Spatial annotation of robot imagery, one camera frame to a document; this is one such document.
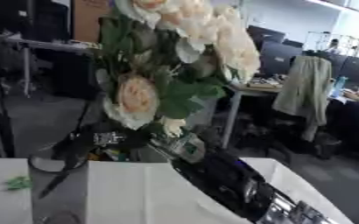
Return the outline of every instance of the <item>computer monitor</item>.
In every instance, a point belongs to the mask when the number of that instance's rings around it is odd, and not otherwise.
[[[321,57],[325,60],[329,60],[332,63],[332,77],[337,78],[341,75],[341,70],[344,63],[346,63],[348,56],[340,55],[330,52],[317,52],[316,56]]]
[[[359,58],[349,56],[343,64],[340,76],[346,76],[348,81],[359,84]]]
[[[295,47],[298,47],[298,48],[302,48],[304,46],[304,43],[293,41],[293,40],[290,40],[288,38],[286,38],[285,41],[283,41],[283,44],[285,46],[295,46]]]
[[[28,0],[0,0],[0,33],[28,30]]]
[[[254,25],[248,27],[248,33],[255,42],[258,50],[261,50],[263,42],[265,41],[282,43],[285,39],[285,34],[283,32],[273,31]]]
[[[34,4],[33,38],[52,42],[55,39],[69,40],[69,9],[52,0],[36,0]]]
[[[266,41],[261,50],[262,74],[288,74],[292,58],[302,54],[302,49],[290,45]]]

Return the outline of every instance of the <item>clear glass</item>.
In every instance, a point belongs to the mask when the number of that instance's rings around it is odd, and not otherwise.
[[[76,169],[44,198],[41,192],[65,165],[63,160],[52,160],[52,146],[31,155],[32,216],[38,224],[83,224],[87,203],[88,164],[81,159]]]

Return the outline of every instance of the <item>white tablecloth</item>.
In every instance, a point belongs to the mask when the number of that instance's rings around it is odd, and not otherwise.
[[[269,158],[245,158],[294,200],[340,224],[352,224],[304,179]],[[246,224],[184,180],[169,164],[90,162],[87,224]]]
[[[28,176],[26,159],[0,158],[0,224],[32,224],[30,191],[5,191],[4,182],[17,176]]]

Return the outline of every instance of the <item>cardboard box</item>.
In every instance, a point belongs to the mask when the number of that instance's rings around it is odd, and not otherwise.
[[[74,0],[74,39],[96,42],[98,19],[109,12],[109,0]]]

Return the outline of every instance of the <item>water bottle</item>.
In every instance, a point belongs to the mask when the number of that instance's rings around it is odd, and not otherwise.
[[[334,91],[332,93],[332,97],[336,98],[341,95],[341,91],[343,90],[344,84],[346,84],[346,80],[348,78],[346,76],[341,76],[339,80],[334,84]]]

